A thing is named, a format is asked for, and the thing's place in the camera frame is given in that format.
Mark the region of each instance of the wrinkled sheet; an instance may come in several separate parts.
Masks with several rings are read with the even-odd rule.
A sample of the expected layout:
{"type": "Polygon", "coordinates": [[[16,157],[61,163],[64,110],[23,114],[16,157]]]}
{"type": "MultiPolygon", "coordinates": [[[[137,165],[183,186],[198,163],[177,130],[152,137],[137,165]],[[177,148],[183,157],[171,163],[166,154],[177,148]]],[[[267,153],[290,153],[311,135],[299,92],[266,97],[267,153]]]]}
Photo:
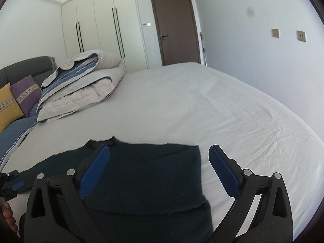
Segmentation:
{"type": "MultiPolygon", "coordinates": [[[[185,63],[124,76],[111,96],[87,110],[37,125],[4,170],[27,170],[53,154],[74,150],[89,139],[115,136],[128,143],[199,145],[202,187],[216,228],[234,199],[208,161],[219,144],[242,168],[257,175],[282,174],[293,211],[294,237],[324,197],[324,144],[285,106],[214,69],[185,63]]],[[[11,201],[19,220],[28,194],[11,201]]],[[[253,204],[241,233],[257,208],[253,204]]]]}

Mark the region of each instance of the vertical handle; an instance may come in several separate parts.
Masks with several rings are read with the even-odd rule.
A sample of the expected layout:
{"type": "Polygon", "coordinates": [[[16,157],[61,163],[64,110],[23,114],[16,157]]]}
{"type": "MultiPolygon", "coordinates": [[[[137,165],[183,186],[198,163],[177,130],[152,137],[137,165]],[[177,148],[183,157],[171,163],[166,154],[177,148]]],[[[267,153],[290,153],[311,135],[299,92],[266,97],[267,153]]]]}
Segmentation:
{"type": "Polygon", "coordinates": [[[82,53],[82,51],[81,51],[81,46],[80,46],[80,39],[79,39],[79,32],[78,32],[78,25],[77,25],[77,23],[76,23],[76,29],[77,29],[77,36],[78,36],[78,42],[79,42],[80,53],[82,53]]]}
{"type": "Polygon", "coordinates": [[[124,44],[123,44],[122,33],[120,32],[120,25],[119,25],[119,18],[118,18],[117,7],[116,7],[116,17],[117,17],[117,23],[118,23],[119,34],[120,34],[120,41],[121,41],[121,43],[122,43],[121,46],[122,46],[122,48],[123,48],[124,57],[126,57],[126,55],[125,55],[125,49],[124,49],[124,44]]]}
{"type": "Polygon", "coordinates": [[[82,51],[84,52],[83,42],[82,42],[82,36],[81,36],[81,29],[80,29],[80,22],[78,22],[78,23],[79,23],[79,32],[80,32],[80,39],[81,39],[82,51]]]}
{"type": "Polygon", "coordinates": [[[114,14],[114,9],[112,8],[112,16],[114,17],[114,24],[115,24],[115,30],[116,30],[116,36],[117,36],[117,42],[118,42],[118,48],[119,48],[119,53],[120,57],[123,58],[120,50],[120,44],[119,44],[119,38],[118,38],[118,32],[117,32],[117,27],[116,27],[116,20],[115,20],[115,14],[114,14]]]}

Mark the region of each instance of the brown door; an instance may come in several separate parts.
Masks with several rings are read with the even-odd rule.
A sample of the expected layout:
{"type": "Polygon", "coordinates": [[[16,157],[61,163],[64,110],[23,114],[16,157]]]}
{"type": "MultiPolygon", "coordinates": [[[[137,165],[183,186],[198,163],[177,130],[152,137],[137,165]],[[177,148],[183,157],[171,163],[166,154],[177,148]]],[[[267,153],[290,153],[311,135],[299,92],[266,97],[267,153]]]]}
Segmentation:
{"type": "Polygon", "coordinates": [[[152,0],[163,66],[200,63],[191,0],[152,0]]]}

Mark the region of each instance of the white wardrobe door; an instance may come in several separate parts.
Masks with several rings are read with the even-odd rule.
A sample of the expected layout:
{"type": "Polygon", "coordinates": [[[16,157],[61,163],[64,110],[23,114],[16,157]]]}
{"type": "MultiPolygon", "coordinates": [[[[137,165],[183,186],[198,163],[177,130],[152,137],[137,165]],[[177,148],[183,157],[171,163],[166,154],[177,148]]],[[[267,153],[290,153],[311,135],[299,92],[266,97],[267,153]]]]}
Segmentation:
{"type": "Polygon", "coordinates": [[[101,50],[122,57],[113,0],[93,0],[101,50]]]}
{"type": "Polygon", "coordinates": [[[100,49],[93,0],[77,0],[77,17],[84,51],[100,49]]]}
{"type": "Polygon", "coordinates": [[[69,59],[81,52],[76,27],[77,22],[77,3],[76,0],[72,0],[62,6],[63,34],[69,59]]]}
{"type": "Polygon", "coordinates": [[[114,0],[127,73],[147,69],[135,0],[114,0]]]}

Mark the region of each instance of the finger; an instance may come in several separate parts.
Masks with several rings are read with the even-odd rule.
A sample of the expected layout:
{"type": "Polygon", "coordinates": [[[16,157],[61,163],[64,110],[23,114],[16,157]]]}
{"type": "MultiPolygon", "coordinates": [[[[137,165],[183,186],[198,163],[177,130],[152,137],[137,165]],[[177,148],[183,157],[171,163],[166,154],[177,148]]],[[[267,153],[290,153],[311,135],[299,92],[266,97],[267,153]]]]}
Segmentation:
{"type": "Polygon", "coordinates": [[[6,209],[11,209],[11,206],[9,205],[8,202],[5,203],[5,208],[6,208],[6,209]]]}
{"type": "Polygon", "coordinates": [[[17,226],[17,225],[11,226],[10,228],[11,228],[15,233],[17,233],[17,231],[18,231],[18,226],[17,226]]]}
{"type": "Polygon", "coordinates": [[[11,209],[6,209],[3,212],[3,216],[5,219],[11,218],[14,215],[14,212],[11,209]]]}
{"type": "Polygon", "coordinates": [[[8,223],[9,226],[14,226],[16,224],[16,220],[14,217],[6,219],[6,222],[8,223]]]}

